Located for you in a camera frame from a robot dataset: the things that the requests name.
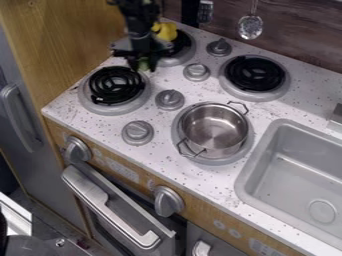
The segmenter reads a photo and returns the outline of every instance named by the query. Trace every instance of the floor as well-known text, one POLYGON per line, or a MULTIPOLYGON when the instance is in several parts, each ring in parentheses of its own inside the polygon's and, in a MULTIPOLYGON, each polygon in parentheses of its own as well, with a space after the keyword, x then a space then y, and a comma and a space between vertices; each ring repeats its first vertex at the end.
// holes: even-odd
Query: floor
MULTIPOLYGON (((85 254, 80 253, 80 256, 110 256, 98 245, 85 239, 78 232, 71 229, 67 224, 65 224, 57 216, 51 214, 47 209, 28 199, 21 189, 15 190, 10 194, 9 197, 32 213, 33 236, 44 241, 49 241, 49 243, 55 243, 55 240, 64 237, 70 240, 72 243, 82 244, 82 246, 87 249, 85 254)), ((75 255, 74 248, 70 247, 69 249, 69 246, 66 246, 66 248, 63 249, 62 255, 78 256, 75 255)))

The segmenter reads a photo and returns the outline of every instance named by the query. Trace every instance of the gray sink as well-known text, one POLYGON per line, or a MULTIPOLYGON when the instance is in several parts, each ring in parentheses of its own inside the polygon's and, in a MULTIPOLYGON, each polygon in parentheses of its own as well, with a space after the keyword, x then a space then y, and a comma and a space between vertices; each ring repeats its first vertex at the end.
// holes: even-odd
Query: gray sink
POLYGON ((342 141, 290 120, 273 122, 235 183, 238 197, 342 249, 342 141))

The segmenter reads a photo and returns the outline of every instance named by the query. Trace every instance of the dark wooden wall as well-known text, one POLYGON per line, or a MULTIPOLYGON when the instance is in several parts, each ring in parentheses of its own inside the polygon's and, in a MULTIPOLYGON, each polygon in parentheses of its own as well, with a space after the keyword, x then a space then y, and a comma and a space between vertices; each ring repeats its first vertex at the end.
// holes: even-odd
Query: dark wooden wall
MULTIPOLYGON (((163 0, 164 17, 180 21, 181 0, 163 0)), ((342 1, 259 0, 264 33, 241 39, 236 27, 252 0, 213 0, 214 19, 201 28, 342 73, 342 1)))

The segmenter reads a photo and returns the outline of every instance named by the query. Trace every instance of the burner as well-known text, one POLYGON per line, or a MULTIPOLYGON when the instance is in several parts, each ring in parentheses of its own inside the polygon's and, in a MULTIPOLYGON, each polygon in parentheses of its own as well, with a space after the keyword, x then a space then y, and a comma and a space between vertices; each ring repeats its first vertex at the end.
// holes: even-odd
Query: burner
POLYGON ((85 77, 78 87, 78 99, 83 107, 106 116, 132 112, 150 96, 148 78, 122 66, 98 69, 85 77))
POLYGON ((226 67, 227 78, 241 90, 264 92, 281 86, 285 72, 276 63, 239 56, 226 67))
POLYGON ((172 41, 174 47, 172 51, 164 55, 158 65, 160 67, 173 67, 181 65, 190 60, 196 53, 196 41, 189 34, 182 30, 177 30, 178 36, 172 41))
POLYGON ((219 71, 219 82, 229 94, 248 101, 265 102, 283 96, 290 76, 279 63, 257 55, 228 60, 219 71))
POLYGON ((90 76, 88 85, 95 104, 113 105, 139 95, 145 82, 139 73, 126 67, 105 67, 90 76))

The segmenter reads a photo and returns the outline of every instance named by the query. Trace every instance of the wood panel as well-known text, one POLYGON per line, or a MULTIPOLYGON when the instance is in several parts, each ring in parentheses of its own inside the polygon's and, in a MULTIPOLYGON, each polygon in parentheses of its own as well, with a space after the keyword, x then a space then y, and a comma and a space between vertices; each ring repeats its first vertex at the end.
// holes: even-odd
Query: wood panel
POLYGON ((105 0, 1 0, 0 23, 52 145, 41 108, 108 58, 123 18, 105 0))
POLYGON ((227 213, 219 210, 215 206, 201 200, 198 197, 193 196, 192 194, 182 190, 168 181, 158 177, 150 172, 136 166, 135 164, 127 161, 126 159, 109 152, 108 150, 94 144, 89 139, 82 137, 80 134, 77 134, 73 131, 70 131, 57 123, 46 120, 49 130, 53 135, 53 138, 56 142, 56 146, 64 147, 64 138, 67 135, 74 135, 80 139, 82 139, 93 151, 97 149, 97 157, 93 158, 90 163, 99 169, 105 171, 106 173, 112 175, 113 177, 125 182, 127 185, 139 190, 140 192, 152 197, 152 192, 150 190, 151 184, 154 185, 165 185, 167 187, 172 188, 175 190, 185 201, 186 209, 181 213, 181 215, 190 220, 191 222, 195 223, 196 225, 202 227, 203 229, 209 231, 210 233, 214 234, 217 237, 227 241, 228 243, 232 244, 233 246, 239 248, 240 250, 246 252, 248 255, 257 256, 258 254, 252 251, 249 248, 249 238, 255 238, 262 243, 286 254, 291 256, 299 256, 302 255, 301 253, 295 251, 294 249, 280 243, 279 241, 271 238, 264 233, 252 228, 251 226, 235 219, 234 217, 228 215, 227 213), (129 169, 136 172, 139 175, 139 182, 135 183, 131 179, 127 179, 121 174, 113 171, 107 165, 103 164, 105 158, 109 157, 122 165, 128 167, 129 169), (226 227, 233 228, 242 234, 242 237, 237 239, 231 236, 227 230, 221 230, 214 226, 214 220, 222 222, 226 227))
MULTIPOLYGON (((252 0, 213 0, 214 19, 201 28, 272 52, 342 73, 342 2, 336 0, 259 0, 264 32, 246 41, 237 23, 252 0)), ((164 16, 180 21, 181 0, 164 0, 164 16)))

